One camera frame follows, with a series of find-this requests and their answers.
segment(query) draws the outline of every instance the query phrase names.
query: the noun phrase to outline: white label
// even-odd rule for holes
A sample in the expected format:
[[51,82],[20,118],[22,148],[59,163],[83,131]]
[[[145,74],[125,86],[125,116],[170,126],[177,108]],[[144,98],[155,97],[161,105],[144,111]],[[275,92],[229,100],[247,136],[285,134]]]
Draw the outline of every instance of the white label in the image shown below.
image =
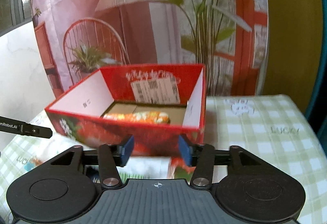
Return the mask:
[[160,78],[134,81],[130,84],[136,102],[156,104],[179,104],[176,79]]

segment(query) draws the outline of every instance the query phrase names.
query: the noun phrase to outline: box flap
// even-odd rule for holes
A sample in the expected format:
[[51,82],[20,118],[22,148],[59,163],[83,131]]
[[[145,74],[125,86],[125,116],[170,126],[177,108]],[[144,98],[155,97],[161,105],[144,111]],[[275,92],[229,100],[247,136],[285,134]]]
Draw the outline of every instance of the box flap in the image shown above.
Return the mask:
[[55,102],[50,110],[100,117],[113,102],[101,71],[97,71]]
[[186,112],[183,121],[183,127],[195,127],[200,126],[201,117],[201,104],[202,104],[202,89],[203,89],[203,69],[197,79],[197,83],[193,89],[192,95],[188,101]]

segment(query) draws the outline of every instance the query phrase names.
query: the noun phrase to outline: silver screw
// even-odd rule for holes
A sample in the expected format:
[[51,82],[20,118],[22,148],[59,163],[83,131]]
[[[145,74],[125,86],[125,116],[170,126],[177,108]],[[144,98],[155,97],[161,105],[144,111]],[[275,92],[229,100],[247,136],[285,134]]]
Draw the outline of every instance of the silver screw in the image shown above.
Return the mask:
[[206,178],[196,178],[193,180],[193,183],[197,186],[206,186],[209,184],[209,181]]
[[106,178],[103,180],[103,184],[107,186],[115,186],[119,183],[119,180],[116,178]]

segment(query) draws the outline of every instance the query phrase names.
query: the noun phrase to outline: wooden cabinet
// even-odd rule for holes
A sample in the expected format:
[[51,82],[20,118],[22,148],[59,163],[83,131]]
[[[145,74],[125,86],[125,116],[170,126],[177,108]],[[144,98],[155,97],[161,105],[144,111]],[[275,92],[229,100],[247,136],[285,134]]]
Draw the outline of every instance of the wooden cabinet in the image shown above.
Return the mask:
[[58,69],[51,52],[48,35],[46,33],[45,22],[40,23],[34,29],[34,31],[41,55],[41,60],[45,68],[45,73],[48,76],[48,80],[50,82],[53,93],[57,98],[63,93],[63,86],[61,84]]

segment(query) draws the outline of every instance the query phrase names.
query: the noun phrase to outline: gray ribbed plate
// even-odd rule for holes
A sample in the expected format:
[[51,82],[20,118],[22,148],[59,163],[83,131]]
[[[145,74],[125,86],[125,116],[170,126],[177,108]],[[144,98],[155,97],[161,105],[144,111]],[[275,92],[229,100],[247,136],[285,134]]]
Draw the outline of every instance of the gray ribbed plate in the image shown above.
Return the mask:
[[68,224],[244,224],[226,214],[208,191],[185,180],[131,179],[105,191],[85,215]]

